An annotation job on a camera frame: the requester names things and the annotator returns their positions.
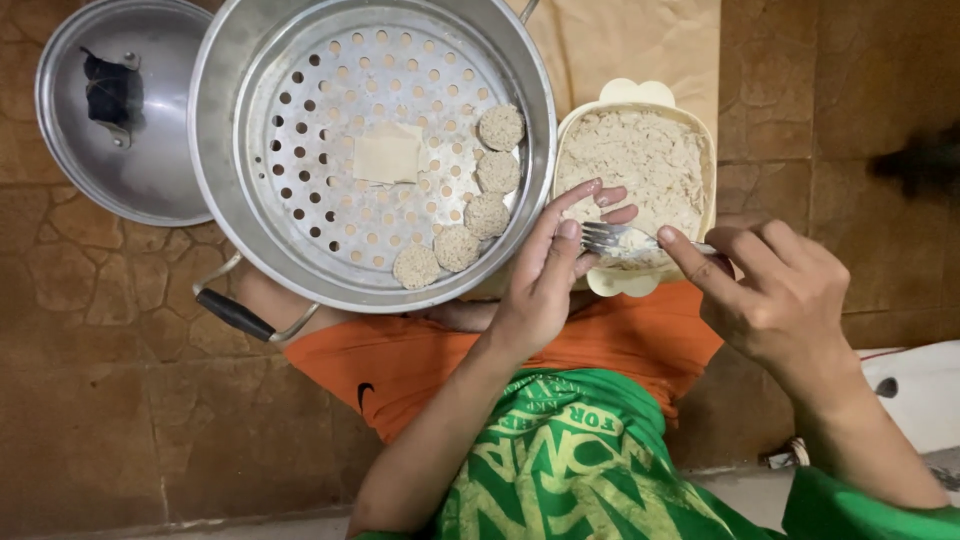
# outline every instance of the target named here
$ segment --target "cream plastic container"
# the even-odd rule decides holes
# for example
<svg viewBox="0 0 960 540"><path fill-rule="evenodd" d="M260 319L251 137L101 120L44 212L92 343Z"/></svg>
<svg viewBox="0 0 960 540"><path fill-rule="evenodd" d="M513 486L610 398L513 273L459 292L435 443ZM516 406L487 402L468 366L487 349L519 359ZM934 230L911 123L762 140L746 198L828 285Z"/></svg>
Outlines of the cream plastic container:
<svg viewBox="0 0 960 540"><path fill-rule="evenodd" d="M699 118L689 112L677 109L677 102L673 92L663 83L648 81L638 85L629 79L614 79L607 83L600 91L600 99L583 105L564 118L560 124L558 138L560 147L557 152L557 167L554 170L553 188L551 196L560 195L557 192L557 180L560 173L561 157L564 155L566 133L569 128L579 122L585 114L610 112L618 110L634 110L638 112L652 111L665 118L670 118L689 126L702 140L700 164L704 181L704 215L700 230L695 238L704 241L707 231L713 228L716 222L716 150L713 138L707 126ZM622 270L619 268L594 268L587 273L588 287L600 296L614 296L625 293L630 296L646 296L657 288L660 283L677 282L684 279L684 274L672 260L656 267L642 270ZM575 288L586 289L583 283L578 282Z"/></svg>

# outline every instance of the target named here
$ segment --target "rice ball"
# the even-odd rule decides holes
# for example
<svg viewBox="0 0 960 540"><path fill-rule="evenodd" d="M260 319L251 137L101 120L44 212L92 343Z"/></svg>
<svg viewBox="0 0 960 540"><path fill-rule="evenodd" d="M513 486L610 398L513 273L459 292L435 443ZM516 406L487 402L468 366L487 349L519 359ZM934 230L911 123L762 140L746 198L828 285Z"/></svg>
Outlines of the rice ball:
<svg viewBox="0 0 960 540"><path fill-rule="evenodd" d="M514 105L498 105L480 117L480 140L500 152L512 152L523 139L523 116Z"/></svg>
<svg viewBox="0 0 960 540"><path fill-rule="evenodd" d="M520 186L520 164L509 152L488 152L477 163L480 189L510 193Z"/></svg>
<svg viewBox="0 0 960 540"><path fill-rule="evenodd" d="M450 272L463 272L480 258L480 239L463 225L451 225L433 240L437 262Z"/></svg>
<svg viewBox="0 0 960 540"><path fill-rule="evenodd" d="M394 277L405 289L424 288L440 276L440 264L433 250L410 244L394 261Z"/></svg>
<svg viewBox="0 0 960 540"><path fill-rule="evenodd" d="M500 236L510 225L510 211L503 204L503 193L481 193L467 203L464 223L481 240Z"/></svg>

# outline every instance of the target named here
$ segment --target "pot handle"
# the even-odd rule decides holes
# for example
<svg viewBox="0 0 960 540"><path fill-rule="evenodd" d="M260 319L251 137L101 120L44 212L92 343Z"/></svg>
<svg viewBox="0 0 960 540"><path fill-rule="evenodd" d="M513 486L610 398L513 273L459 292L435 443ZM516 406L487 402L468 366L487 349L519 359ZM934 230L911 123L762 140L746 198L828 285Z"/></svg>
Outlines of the pot handle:
<svg viewBox="0 0 960 540"><path fill-rule="evenodd" d="M520 12L519 19L520 24L526 25L527 19L530 18L530 15L534 14L534 10L537 8L537 4L540 0L530 0L526 8L523 8L523 11Z"/></svg>
<svg viewBox="0 0 960 540"><path fill-rule="evenodd" d="M216 280L232 270L241 260L243 260L243 255L237 252L230 260L225 262L223 266L194 283L193 294L197 297L197 303L216 315L221 321L243 333L252 335L260 341L276 343L277 341L286 341L296 335L297 332L303 328L303 325L310 320L310 317L317 312L317 309L320 307L319 302L314 302L310 305L290 328L285 331L276 331L274 327L256 316L256 314L247 309L246 306L232 298L227 298L213 289L206 288L207 283Z"/></svg>

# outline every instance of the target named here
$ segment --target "fork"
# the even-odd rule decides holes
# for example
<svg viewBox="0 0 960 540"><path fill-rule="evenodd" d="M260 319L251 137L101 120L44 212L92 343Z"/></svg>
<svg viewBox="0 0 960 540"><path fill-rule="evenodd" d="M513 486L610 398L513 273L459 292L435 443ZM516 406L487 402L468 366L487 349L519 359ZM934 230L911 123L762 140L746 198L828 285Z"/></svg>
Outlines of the fork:
<svg viewBox="0 0 960 540"><path fill-rule="evenodd" d="M626 225L611 225L609 223L587 221L584 223L583 230L584 235L580 244L592 252L607 257L626 259L641 258L653 250L662 249L656 238L640 229L627 227ZM620 245L620 240L627 233L636 236L634 242L636 247L634 249L628 249L626 246ZM719 254L719 252L709 244L701 242L690 243L693 244L693 247L697 248L697 251L704 255Z"/></svg>

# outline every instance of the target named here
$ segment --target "orange shorts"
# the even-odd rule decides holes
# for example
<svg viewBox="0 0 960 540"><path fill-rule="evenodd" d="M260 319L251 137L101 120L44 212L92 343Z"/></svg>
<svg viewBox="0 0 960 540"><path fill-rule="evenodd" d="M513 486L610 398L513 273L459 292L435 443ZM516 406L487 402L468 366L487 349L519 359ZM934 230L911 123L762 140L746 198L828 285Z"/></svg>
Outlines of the orange shorts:
<svg viewBox="0 0 960 540"><path fill-rule="evenodd" d="M702 293L689 282L649 296L603 299L570 317L524 368L607 369L645 388L676 421L722 341L700 319ZM420 319L368 316L316 331L286 349L290 362L363 415L389 443L414 419L467 353L475 333Z"/></svg>

